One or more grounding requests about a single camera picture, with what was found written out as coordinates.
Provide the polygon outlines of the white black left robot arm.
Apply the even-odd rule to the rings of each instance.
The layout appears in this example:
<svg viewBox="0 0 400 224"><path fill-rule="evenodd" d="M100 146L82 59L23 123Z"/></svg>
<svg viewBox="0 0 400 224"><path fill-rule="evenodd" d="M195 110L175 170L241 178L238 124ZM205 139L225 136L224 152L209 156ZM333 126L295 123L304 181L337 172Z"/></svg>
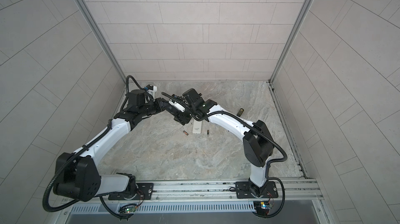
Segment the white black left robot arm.
<svg viewBox="0 0 400 224"><path fill-rule="evenodd" d="M58 157L56 169L65 169L55 179L54 194L87 202L94 197L116 194L132 199L138 194L135 177L119 173L100 175L98 164L107 152L143 119L163 111L161 98L156 98L157 87L148 85L127 93L123 108L107 127L82 148Z"/></svg>

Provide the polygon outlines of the aluminium corner post left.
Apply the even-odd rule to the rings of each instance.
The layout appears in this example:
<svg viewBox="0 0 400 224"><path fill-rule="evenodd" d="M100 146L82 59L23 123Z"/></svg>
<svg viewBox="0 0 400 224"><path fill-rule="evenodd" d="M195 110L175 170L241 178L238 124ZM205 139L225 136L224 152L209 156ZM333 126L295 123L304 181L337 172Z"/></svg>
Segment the aluminium corner post left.
<svg viewBox="0 0 400 224"><path fill-rule="evenodd" d="M88 6L86 5L84 0L74 0L76 5L78 6L79 10L81 11L84 19L88 23L89 27L91 28L95 38L99 42L100 46L102 47L103 51L105 52L106 56L110 59L111 63L117 70L117 73L120 75L122 81L126 83L126 77L124 72L122 71L121 67L119 66L111 48L109 47L108 43L106 42L106 39L104 35L101 32L101 29L99 28L98 24L96 23L93 15L89 11Z"/></svg>

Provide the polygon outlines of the white remote control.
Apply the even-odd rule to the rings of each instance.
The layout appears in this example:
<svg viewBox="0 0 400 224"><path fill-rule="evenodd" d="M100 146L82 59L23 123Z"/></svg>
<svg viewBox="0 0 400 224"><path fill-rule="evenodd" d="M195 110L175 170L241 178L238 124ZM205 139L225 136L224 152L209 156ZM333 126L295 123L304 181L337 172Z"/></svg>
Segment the white remote control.
<svg viewBox="0 0 400 224"><path fill-rule="evenodd" d="M193 134L200 134L201 132L202 132L202 122L194 120L192 133Z"/></svg>

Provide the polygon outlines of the black remote control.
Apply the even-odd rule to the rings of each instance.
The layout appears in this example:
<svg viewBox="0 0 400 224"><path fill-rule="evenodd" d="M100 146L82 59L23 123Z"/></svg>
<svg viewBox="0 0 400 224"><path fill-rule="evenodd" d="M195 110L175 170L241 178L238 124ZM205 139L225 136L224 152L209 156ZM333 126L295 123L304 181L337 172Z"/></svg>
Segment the black remote control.
<svg viewBox="0 0 400 224"><path fill-rule="evenodd" d="M177 110L184 113L186 111L186 104L177 96L171 96L165 92L161 92L162 96L169 99L169 103L174 106Z"/></svg>

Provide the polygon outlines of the circuit board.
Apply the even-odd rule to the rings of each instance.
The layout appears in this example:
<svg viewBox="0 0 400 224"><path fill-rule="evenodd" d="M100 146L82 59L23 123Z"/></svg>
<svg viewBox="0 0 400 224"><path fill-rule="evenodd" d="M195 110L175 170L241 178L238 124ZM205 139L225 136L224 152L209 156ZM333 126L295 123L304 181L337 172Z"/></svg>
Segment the circuit board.
<svg viewBox="0 0 400 224"><path fill-rule="evenodd" d="M256 201L253 202L254 205L254 214L261 216L261 217L266 217L269 215L271 209L273 208L273 205L270 202L260 202Z"/></svg>
<svg viewBox="0 0 400 224"><path fill-rule="evenodd" d="M138 209L138 204L131 203L120 207L118 213L122 215L134 214Z"/></svg>

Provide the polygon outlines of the aluminium corner post right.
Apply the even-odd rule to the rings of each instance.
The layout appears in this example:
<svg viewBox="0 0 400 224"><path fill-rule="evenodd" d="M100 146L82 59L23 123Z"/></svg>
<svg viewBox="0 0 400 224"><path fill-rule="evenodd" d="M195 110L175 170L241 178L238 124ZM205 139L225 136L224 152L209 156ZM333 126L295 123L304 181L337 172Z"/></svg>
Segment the aluminium corner post right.
<svg viewBox="0 0 400 224"><path fill-rule="evenodd" d="M301 7L301 10L300 10L300 12L299 12L299 14L298 14L298 16L296 18L296 21L295 21L295 23L293 25L293 28L292 28L292 30L290 32L290 35L289 35L289 37L288 37L288 39L287 39L287 41L285 43L285 46L284 46L284 48L282 50L280 58L278 59L277 66L274 69L274 72L273 72L273 74L272 74L272 76L271 76L271 78L269 80L269 83L271 85L273 85L273 83L275 82L275 80L278 77L278 73L279 73L279 71L281 70L281 68L283 66L283 63L284 63L284 61L285 61L285 59L286 59L286 57L287 57L287 55L289 53L289 50L290 50L291 46L293 45L293 43L295 41L295 38L296 38L297 34L300 31L300 28L301 28L301 26L302 26L302 24L303 24L303 22L304 22L304 20L306 18L306 15L307 15L307 13L308 13L311 5L312 5L312 2L313 2L313 0L305 0L303 5L302 5L302 7Z"/></svg>

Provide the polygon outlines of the left circuit board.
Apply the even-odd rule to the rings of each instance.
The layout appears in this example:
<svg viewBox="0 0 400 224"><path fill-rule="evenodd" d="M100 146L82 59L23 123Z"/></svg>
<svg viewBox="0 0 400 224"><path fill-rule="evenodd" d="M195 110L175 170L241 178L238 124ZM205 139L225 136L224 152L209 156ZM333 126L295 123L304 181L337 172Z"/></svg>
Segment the left circuit board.
<svg viewBox="0 0 400 224"><path fill-rule="evenodd" d="M120 207L118 213L122 215L134 214L138 209L138 204L131 203Z"/></svg>

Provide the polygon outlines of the aluminium corner post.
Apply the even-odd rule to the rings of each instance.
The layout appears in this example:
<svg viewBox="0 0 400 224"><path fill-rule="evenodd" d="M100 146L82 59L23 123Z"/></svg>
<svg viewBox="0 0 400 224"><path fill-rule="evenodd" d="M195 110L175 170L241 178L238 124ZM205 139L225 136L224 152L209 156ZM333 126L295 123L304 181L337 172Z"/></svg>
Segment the aluminium corner post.
<svg viewBox="0 0 400 224"><path fill-rule="evenodd" d="M283 66L283 63L284 63L284 61L285 61L285 59L286 59L286 57L287 57L287 55L289 53L289 50L290 50L291 46L293 45L293 43L295 41L295 38L296 38L297 34L300 31L300 28L301 28L301 26L302 26L302 24L303 24L303 22L304 22L304 20L306 18L306 15L307 15L307 13L308 13L311 5L312 5L312 2L313 2L313 0L305 0L303 5L302 5L302 7L301 7L301 10L300 10L300 12L299 12L299 14L298 14L298 16L296 18L296 21L295 21L295 23L293 25L293 28L292 28L292 30L290 32L290 35L289 35L289 37L288 37L288 39L287 39L287 41L285 43L285 46L284 46L284 48L282 50L280 58L278 59L277 66L274 69L274 72L273 72L273 74L272 74L272 76L271 76L271 78L269 80L269 83L271 85L273 85L273 83L275 82L275 80L278 77L278 73L279 73L279 71L281 70L281 68Z"/></svg>
<svg viewBox="0 0 400 224"><path fill-rule="evenodd" d="M99 28L98 24L96 23L93 15L89 11L88 6L86 5L84 0L74 0L76 5L78 6L79 10L81 11L84 19L88 23L89 27L91 28L95 38L99 42L100 46L102 47L103 51L105 52L106 56L110 59L111 63L117 70L117 73L120 75L122 81L126 83L126 77L124 72L122 71L121 67L119 66L111 48L109 47L108 43L106 42L106 39L104 35L101 32L101 29Z"/></svg>

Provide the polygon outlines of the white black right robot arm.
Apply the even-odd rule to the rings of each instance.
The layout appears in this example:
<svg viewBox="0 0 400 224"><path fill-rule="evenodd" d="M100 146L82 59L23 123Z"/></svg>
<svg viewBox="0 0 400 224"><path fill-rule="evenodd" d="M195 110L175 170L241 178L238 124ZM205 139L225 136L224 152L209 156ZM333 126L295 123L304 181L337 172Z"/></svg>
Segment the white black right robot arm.
<svg viewBox="0 0 400 224"><path fill-rule="evenodd" d="M273 160L272 136L262 121L251 122L226 111L213 100L204 101L194 89L182 97L173 95L170 104L197 121L208 121L233 133L243 142L246 159L251 164L247 191L255 198L276 197L276 186L270 182L269 169Z"/></svg>

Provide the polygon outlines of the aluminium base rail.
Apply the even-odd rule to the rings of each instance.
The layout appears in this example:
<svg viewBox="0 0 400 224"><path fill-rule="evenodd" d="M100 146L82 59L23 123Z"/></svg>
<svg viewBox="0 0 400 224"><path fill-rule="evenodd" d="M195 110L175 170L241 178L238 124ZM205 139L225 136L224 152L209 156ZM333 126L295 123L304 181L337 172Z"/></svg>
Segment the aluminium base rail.
<svg viewBox="0 0 400 224"><path fill-rule="evenodd" d="M68 207L55 224L330 224L320 186L314 179L271 179L276 197L255 198L245 179L140 181L139 193L93 199ZM270 202L268 216L254 214L253 202ZM136 203L134 214L120 207Z"/></svg>

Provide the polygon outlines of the black yellow screwdriver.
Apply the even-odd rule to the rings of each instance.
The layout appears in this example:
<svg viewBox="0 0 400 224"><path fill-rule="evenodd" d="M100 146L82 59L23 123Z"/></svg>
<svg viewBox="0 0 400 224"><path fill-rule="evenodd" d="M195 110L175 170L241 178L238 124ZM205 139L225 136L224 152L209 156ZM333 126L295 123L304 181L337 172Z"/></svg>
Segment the black yellow screwdriver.
<svg viewBox="0 0 400 224"><path fill-rule="evenodd" d="M240 108L236 115L237 115L237 117L241 117L243 113L244 113L244 109Z"/></svg>

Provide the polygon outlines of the right circuit board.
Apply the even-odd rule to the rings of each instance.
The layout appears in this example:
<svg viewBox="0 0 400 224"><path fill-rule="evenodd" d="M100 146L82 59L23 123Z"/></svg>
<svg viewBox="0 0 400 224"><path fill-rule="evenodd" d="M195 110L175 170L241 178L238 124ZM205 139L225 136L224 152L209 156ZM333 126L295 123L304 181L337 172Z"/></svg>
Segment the right circuit board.
<svg viewBox="0 0 400 224"><path fill-rule="evenodd" d="M254 205L254 214L261 216L261 217L266 217L269 215L271 209L273 208L273 205L270 202L260 202L256 201L253 202Z"/></svg>

